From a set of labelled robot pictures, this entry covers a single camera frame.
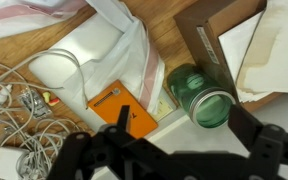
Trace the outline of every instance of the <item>brown cardboard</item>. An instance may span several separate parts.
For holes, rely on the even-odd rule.
[[[174,17],[195,62],[236,98],[218,36],[265,6],[266,0],[198,0]]]

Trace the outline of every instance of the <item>glass jar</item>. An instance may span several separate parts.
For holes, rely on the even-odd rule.
[[[215,128],[228,120],[235,99],[192,64],[183,64],[167,78],[172,94],[191,120],[205,128]]]

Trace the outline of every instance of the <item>orange notebook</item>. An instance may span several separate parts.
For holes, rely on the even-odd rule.
[[[119,80],[88,102],[88,106],[107,123],[117,123],[123,105],[130,106],[128,127],[135,138],[143,137],[157,127],[155,120]]]

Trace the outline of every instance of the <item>charger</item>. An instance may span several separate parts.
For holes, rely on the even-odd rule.
[[[20,162],[29,154],[26,149],[0,147],[0,179],[20,180]]]

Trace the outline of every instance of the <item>black metal frame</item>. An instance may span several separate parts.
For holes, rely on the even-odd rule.
[[[232,106],[228,124],[250,151],[248,158],[214,152],[169,155],[129,135],[128,118],[129,106],[123,106],[118,125],[105,125],[94,137],[83,132],[68,136],[48,180],[86,180],[104,166],[126,180],[269,180],[283,179],[277,175],[279,165],[288,165],[288,133],[263,126],[241,107]]]

